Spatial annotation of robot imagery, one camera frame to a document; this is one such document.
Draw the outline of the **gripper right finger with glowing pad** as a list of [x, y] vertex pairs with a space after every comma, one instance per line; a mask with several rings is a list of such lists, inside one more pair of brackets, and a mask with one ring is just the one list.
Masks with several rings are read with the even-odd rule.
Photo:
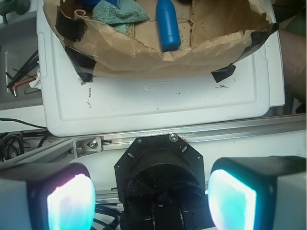
[[307, 160], [219, 158], [212, 166], [208, 202], [219, 230], [305, 230]]

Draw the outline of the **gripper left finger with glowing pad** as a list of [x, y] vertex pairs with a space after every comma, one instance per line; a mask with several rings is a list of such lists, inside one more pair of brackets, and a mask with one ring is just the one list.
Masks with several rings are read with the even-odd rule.
[[81, 163], [8, 163], [0, 168], [2, 230], [89, 230], [95, 188]]

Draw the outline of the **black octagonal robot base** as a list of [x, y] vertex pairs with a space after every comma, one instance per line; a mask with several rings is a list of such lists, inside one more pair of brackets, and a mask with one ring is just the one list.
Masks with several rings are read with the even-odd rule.
[[204, 230], [214, 226], [203, 156], [189, 144], [133, 142], [116, 162], [123, 230]]

